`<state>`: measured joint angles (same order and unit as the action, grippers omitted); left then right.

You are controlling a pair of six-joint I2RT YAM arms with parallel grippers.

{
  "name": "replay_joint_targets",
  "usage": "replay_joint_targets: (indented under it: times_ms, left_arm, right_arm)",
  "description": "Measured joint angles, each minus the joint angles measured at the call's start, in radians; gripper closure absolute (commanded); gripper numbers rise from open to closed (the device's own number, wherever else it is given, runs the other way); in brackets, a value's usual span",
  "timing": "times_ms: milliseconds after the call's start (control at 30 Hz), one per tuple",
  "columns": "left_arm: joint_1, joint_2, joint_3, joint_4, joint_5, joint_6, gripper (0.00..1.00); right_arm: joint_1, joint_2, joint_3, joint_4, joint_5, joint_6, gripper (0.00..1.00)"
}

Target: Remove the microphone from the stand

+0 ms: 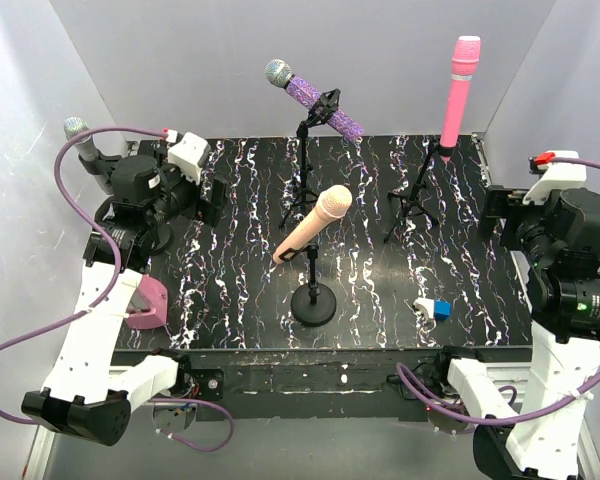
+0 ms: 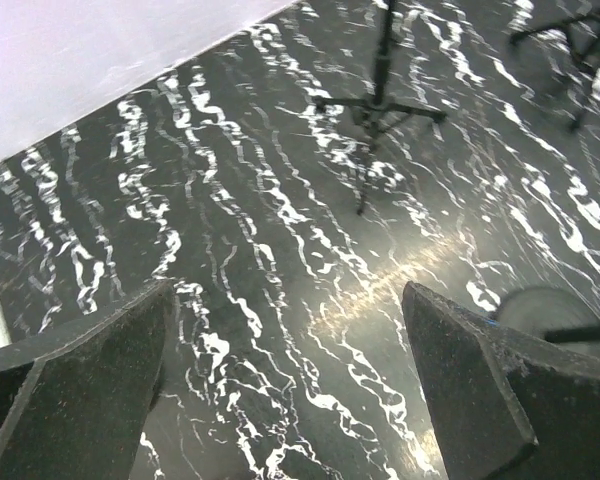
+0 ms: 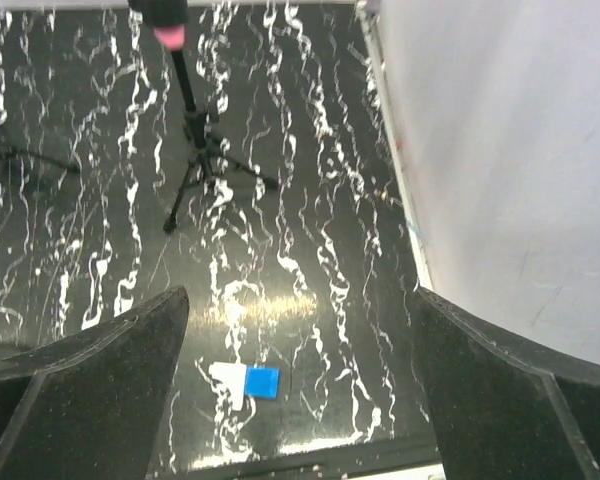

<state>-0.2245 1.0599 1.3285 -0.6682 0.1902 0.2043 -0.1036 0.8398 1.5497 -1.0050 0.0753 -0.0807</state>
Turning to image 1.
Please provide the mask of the beige peach microphone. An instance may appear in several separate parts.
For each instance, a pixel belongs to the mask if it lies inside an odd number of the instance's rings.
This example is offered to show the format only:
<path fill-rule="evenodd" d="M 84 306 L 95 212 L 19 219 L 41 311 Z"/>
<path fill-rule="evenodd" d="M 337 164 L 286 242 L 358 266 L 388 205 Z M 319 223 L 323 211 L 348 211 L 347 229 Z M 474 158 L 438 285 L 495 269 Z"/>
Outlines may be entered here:
<path fill-rule="evenodd" d="M 288 250 L 299 251 L 331 223 L 341 220 L 352 203 L 352 194 L 344 185 L 334 185 L 323 191 L 313 209 L 282 241 L 273 255 L 276 264 L 284 262 Z"/>

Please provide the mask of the black round-base desk stand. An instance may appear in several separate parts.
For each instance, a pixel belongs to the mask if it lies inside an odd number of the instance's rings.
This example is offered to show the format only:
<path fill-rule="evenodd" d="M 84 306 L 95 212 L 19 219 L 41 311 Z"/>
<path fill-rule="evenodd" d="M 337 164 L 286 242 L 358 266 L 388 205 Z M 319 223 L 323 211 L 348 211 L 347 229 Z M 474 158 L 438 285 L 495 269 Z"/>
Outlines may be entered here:
<path fill-rule="evenodd" d="M 317 328 L 333 319 L 337 309 L 337 299 L 331 288 L 318 281 L 316 261 L 319 246 L 314 241 L 301 249 L 288 248 L 281 258 L 283 262 L 291 262 L 301 253 L 307 255 L 309 279 L 294 291 L 290 302 L 291 313 L 301 325 Z"/>

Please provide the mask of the purple glitter microphone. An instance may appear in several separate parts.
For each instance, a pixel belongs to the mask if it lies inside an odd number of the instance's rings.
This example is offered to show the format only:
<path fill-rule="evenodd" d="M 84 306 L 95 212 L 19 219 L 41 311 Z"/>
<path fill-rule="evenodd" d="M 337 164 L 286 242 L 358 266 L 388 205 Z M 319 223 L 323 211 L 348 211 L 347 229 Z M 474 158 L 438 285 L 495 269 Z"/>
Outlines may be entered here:
<path fill-rule="evenodd" d="M 326 123 L 351 142 L 356 142 L 364 134 L 364 129 L 339 106 L 340 90 L 319 92 L 306 80 L 292 72 L 291 67 L 281 59 L 271 60 L 265 68 L 269 83 L 283 89 L 291 98 L 304 106 L 309 118 L 316 123 Z"/>

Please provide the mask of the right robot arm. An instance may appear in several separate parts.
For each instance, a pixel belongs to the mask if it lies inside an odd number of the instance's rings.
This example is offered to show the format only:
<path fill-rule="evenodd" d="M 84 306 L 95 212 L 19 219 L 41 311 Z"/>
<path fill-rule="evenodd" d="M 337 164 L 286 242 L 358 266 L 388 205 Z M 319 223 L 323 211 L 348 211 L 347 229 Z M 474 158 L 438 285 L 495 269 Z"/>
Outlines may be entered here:
<path fill-rule="evenodd" d="M 478 353 L 446 347 L 432 373 L 444 397 L 460 395 L 481 419 L 473 439 L 479 471 L 491 479 L 576 479 L 586 400 L 578 387 L 600 367 L 600 195 L 554 189 L 544 200 L 503 186 L 487 190 L 479 234 L 504 220 L 501 243 L 529 270 L 532 360 L 519 412 L 502 397 Z"/>

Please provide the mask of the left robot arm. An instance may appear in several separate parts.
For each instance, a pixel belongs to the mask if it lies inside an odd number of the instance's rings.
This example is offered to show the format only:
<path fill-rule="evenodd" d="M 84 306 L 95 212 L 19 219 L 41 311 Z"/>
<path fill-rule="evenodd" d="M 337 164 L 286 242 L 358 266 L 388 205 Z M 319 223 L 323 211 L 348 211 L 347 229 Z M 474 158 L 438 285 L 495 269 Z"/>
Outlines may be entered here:
<path fill-rule="evenodd" d="M 149 156 L 122 159 L 114 172 L 114 211 L 124 215 L 126 191 L 144 180 L 153 197 L 153 221 L 134 220 L 94 229 L 85 251 L 81 299 L 59 357 L 38 391 L 25 394 L 23 414 L 56 433 L 106 446 L 124 434 L 132 413 L 158 394 L 179 402 L 193 389 L 191 363 L 174 351 L 156 350 L 121 375 L 109 376 L 110 362 L 128 306 L 144 279 L 158 227 L 177 215 L 216 225 L 225 183 L 217 180 L 212 199 L 199 198 L 204 154 L 168 154 L 162 164 Z"/>

